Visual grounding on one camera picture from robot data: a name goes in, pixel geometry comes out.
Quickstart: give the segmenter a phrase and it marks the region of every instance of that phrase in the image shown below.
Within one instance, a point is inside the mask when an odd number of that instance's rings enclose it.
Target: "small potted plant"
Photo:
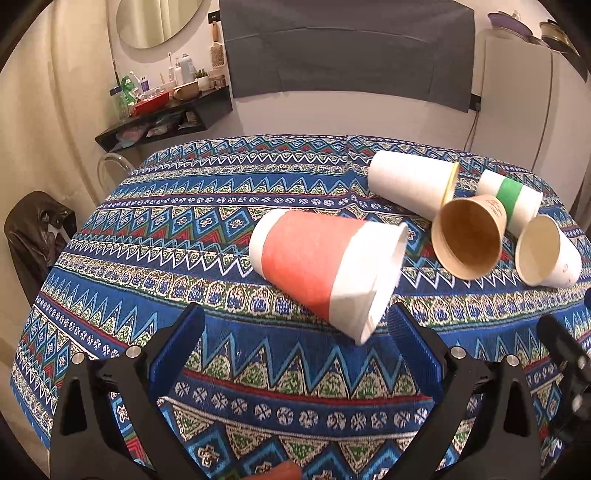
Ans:
[[[197,79],[197,83],[199,84],[199,90],[204,92],[205,90],[210,89],[209,76],[207,75],[205,69],[201,69],[197,73],[195,73],[195,78]]]

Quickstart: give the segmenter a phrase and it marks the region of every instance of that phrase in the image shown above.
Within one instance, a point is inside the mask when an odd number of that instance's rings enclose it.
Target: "blue tablecloth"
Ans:
[[[473,194],[484,168],[543,191],[542,212],[583,257],[580,281],[567,290],[523,285],[510,234],[489,275],[454,278],[434,256],[430,222],[369,193],[368,164],[378,150],[459,161],[457,196]],[[469,153],[368,137],[199,141],[152,155],[125,180],[62,253],[18,346],[12,388],[46,445],[74,353],[104,358],[145,345],[196,301],[206,310],[206,330],[159,405],[210,477],[252,475],[285,459],[310,480],[384,475],[432,402],[418,391],[383,323],[355,346],[252,270],[251,232],[275,207],[406,222],[407,256],[393,299],[449,345],[489,360],[519,357],[531,386],[542,464],[552,464],[561,443],[547,426],[559,401],[560,373],[535,325],[542,313],[556,312],[590,348],[582,297],[590,286],[591,244],[552,189],[530,172]],[[477,403],[473,398],[467,405],[445,464],[465,444]],[[116,395],[113,412],[133,455],[148,463]]]

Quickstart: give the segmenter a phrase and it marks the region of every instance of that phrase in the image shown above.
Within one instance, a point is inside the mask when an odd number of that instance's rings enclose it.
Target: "white cabinet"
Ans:
[[[488,37],[482,102],[471,152],[532,169],[550,102],[552,52]]]
[[[560,53],[487,38],[471,152],[532,170],[569,209],[591,157],[591,90]]]
[[[560,53],[552,52],[552,95],[534,172],[570,209],[591,157],[591,90]]]

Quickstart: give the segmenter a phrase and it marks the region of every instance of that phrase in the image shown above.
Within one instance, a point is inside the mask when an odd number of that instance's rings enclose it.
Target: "kraft paper cup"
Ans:
[[[435,217],[431,241],[445,269],[462,280],[486,275],[501,257],[507,216],[492,195],[455,199]]]

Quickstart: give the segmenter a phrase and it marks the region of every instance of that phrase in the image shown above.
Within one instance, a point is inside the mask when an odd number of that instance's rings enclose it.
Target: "jar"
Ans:
[[[226,77],[224,75],[210,76],[209,80],[212,84],[212,88],[220,89],[226,86]]]
[[[111,94],[111,101],[113,102],[113,107],[115,108],[115,112],[117,113],[119,120],[125,120],[126,118],[129,118],[129,108],[127,107],[127,101],[125,100],[123,88],[117,86],[111,89],[109,93]]]

